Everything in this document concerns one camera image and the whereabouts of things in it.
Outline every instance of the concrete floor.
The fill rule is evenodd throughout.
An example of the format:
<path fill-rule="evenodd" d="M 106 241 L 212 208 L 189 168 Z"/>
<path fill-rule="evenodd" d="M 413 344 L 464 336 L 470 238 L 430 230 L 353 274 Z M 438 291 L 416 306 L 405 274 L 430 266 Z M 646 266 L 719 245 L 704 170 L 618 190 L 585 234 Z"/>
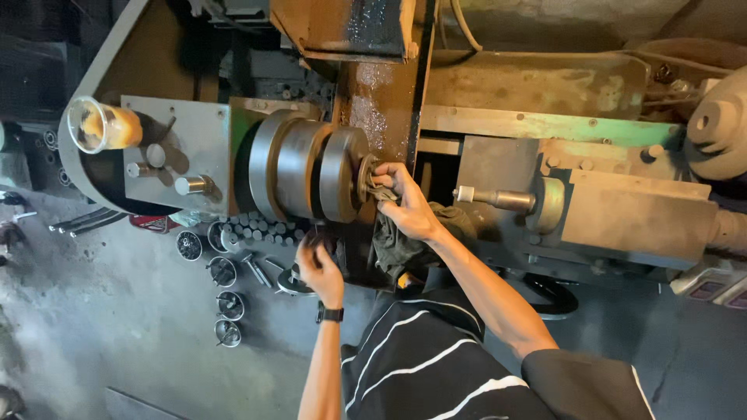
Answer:
<path fill-rule="evenodd" d="M 218 289 L 202 263 L 179 257 L 174 234 L 123 220 L 72 239 L 47 225 L 95 206 L 28 196 L 39 214 L 20 222 L 27 243 L 0 269 L 0 382 L 21 391 L 27 419 L 108 419 L 107 386 L 191 420 L 294 418 L 317 332 L 315 299 L 244 277 L 235 288 L 249 295 L 247 345 L 217 348 Z M 0 211 L 7 220 L 13 209 Z M 292 256 L 277 251 L 279 260 Z M 632 362 L 659 420 L 743 417 L 747 314 L 648 284 L 573 292 L 579 311 L 548 323 L 558 344 Z M 343 342 L 358 342 L 373 300 L 372 291 L 347 288 Z M 495 337 L 486 347 L 518 372 Z"/>

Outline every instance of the industrial machine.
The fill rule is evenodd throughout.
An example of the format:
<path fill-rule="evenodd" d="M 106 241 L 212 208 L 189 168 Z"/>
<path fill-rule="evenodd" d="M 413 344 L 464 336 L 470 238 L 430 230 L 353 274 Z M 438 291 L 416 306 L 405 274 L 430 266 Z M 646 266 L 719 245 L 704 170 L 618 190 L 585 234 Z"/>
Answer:
<path fill-rule="evenodd" d="M 185 1 L 185 17 L 131 0 L 75 95 L 135 111 L 143 143 L 89 155 L 62 122 L 67 174 L 117 211 L 328 220 L 368 248 L 370 173 L 376 160 L 404 161 L 430 199 L 466 212 L 477 231 L 468 245 L 507 275 L 681 280 L 678 292 L 745 306 L 747 282 L 723 263 L 747 249 L 735 193 L 747 173 L 744 70 L 645 49 L 434 50 L 432 2 L 380 3 L 377 19 L 396 36 L 362 30 L 366 10 L 349 2 L 314 19 L 289 1 L 254 14 L 208 2 L 200 30 L 239 29 L 211 49 L 208 61 L 231 70 L 217 80 L 217 68 L 186 71 L 179 55 L 202 3 Z M 143 77 L 143 63 L 158 71 Z M 374 255 L 366 263 L 363 247 L 346 248 L 349 273 L 372 269 Z M 706 293 L 714 272 L 729 280 L 711 279 Z"/>

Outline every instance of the plastic cup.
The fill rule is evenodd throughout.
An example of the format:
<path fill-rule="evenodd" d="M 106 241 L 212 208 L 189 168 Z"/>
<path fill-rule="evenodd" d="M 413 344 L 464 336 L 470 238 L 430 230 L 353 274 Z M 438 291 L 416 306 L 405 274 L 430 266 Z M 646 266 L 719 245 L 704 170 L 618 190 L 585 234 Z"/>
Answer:
<path fill-rule="evenodd" d="M 102 150 L 136 147 L 143 140 L 143 127 L 136 113 L 104 105 L 90 96 L 72 101 L 67 111 L 67 128 L 78 148 L 91 155 Z"/>

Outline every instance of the black and white striped shirt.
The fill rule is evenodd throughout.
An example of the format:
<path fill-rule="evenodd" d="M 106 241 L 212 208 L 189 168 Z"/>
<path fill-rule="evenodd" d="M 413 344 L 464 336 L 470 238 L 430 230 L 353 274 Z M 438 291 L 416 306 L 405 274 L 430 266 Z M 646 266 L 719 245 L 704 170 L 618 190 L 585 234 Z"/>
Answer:
<path fill-rule="evenodd" d="M 342 348 L 349 419 L 653 418 L 623 362 L 541 350 L 525 358 L 524 379 L 511 375 L 483 349 L 485 325 L 457 288 L 379 313 L 357 348 Z"/>

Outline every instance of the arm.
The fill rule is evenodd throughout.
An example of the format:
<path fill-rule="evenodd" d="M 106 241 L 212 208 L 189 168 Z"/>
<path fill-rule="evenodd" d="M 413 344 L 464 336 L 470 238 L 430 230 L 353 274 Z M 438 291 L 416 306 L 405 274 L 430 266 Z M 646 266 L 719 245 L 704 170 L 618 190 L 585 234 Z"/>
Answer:
<path fill-rule="evenodd" d="M 403 164 L 382 164 L 375 175 L 374 181 L 402 196 L 401 206 L 379 202 L 379 210 L 405 235 L 425 241 L 436 251 L 486 326 L 519 360 L 535 350 L 558 348 L 532 306 L 441 225 Z"/>
<path fill-rule="evenodd" d="M 314 253 L 321 267 L 314 262 Z M 342 274 L 323 245 L 315 250 L 301 242 L 296 254 L 301 279 L 319 295 L 327 309 L 342 308 Z M 340 324 L 322 321 L 311 356 L 309 376 L 303 387 L 299 420 L 339 420 L 340 395 Z"/>

